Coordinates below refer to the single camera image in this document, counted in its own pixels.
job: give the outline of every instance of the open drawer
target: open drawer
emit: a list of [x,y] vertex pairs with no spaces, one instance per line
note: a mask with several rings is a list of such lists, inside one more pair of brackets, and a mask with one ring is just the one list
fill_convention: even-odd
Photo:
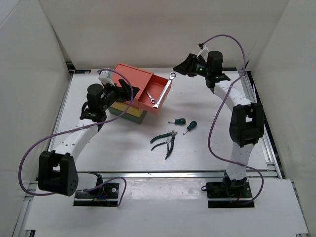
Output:
[[[146,90],[149,91],[151,96],[158,101],[164,87],[166,86],[168,79],[158,77],[154,75],[152,72],[148,72],[139,68],[135,68],[130,65],[119,63],[115,67],[115,70],[122,73],[133,86],[138,87],[140,90],[135,96],[132,106],[143,109],[150,113],[157,115],[162,108],[163,102],[165,101],[171,85],[168,87],[165,92],[164,98],[162,98],[158,108],[153,108],[150,98],[148,97]],[[119,83],[119,79],[121,77],[117,74],[113,74],[113,81],[115,83]]]

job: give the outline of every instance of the needle-nose pliers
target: needle-nose pliers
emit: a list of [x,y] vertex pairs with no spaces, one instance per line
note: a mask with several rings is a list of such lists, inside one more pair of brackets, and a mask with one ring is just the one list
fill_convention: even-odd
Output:
[[163,145],[163,144],[167,144],[167,155],[166,155],[166,158],[165,158],[165,159],[167,159],[167,158],[170,156],[170,154],[171,154],[171,152],[172,152],[172,150],[173,150],[174,138],[175,138],[175,136],[177,135],[177,133],[178,133],[178,132],[175,132],[174,130],[172,130],[172,132],[169,132],[169,133],[166,133],[166,134],[163,134],[163,135],[159,135],[159,136],[157,136],[157,137],[154,137],[154,138],[150,141],[151,144],[152,144],[154,141],[156,141],[156,140],[158,140],[158,139],[160,139],[160,138],[168,137],[168,139],[167,139],[165,142],[161,142],[161,143],[159,143],[159,144],[153,146],[152,150],[155,149],[155,148],[158,147],[158,146],[161,146],[161,145]]

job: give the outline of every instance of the white wall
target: white wall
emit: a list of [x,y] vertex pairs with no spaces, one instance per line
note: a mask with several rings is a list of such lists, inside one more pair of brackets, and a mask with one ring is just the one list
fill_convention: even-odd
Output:
[[253,70],[285,174],[294,179],[312,236],[316,236],[315,10],[315,0],[291,0]]
[[[51,134],[69,78],[53,30],[38,1],[20,0],[16,6],[7,3],[2,5],[5,9],[0,7],[2,237],[12,235],[25,195],[18,185],[19,162],[34,142]],[[35,179],[38,157],[46,144],[38,146],[28,157],[22,175],[25,185]]]
[[[288,0],[40,0],[61,44],[77,68],[124,62],[174,67],[197,44],[216,34],[240,40],[248,69],[277,24]],[[241,67],[238,46],[216,39],[225,66]]]

